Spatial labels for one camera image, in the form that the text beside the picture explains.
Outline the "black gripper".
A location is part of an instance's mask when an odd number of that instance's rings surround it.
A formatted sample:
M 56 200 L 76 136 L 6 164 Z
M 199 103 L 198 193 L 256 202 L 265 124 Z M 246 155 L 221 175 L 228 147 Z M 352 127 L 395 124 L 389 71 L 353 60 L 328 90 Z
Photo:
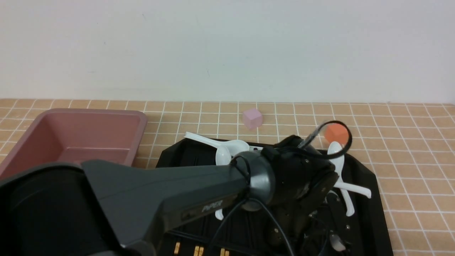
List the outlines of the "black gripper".
M 304 249 L 306 238 L 310 238 L 312 249 L 321 244 L 306 234 L 306 230 L 313 231 L 317 226 L 310 214 L 322 206 L 339 178 L 335 166 L 317 149 L 309 145 L 306 155 L 298 152 L 297 146 L 302 141 L 301 137 L 291 135 L 273 146 L 280 155 L 272 160 L 276 187 L 270 209 L 283 231 L 269 221 L 264 229 L 264 240 L 276 254 L 287 252 L 284 237 L 298 256 L 307 252 Z

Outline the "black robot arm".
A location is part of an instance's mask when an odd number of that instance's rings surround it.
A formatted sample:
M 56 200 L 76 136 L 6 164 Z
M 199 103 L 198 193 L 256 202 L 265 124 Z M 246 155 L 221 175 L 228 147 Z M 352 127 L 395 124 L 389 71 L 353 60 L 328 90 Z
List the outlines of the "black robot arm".
M 155 256 L 166 232 L 218 209 L 267 212 L 312 191 L 323 197 L 338 175 L 330 159 L 281 141 L 279 147 L 240 152 L 225 165 L 143 170 L 104 160 L 33 167 L 1 181 L 2 256 Z

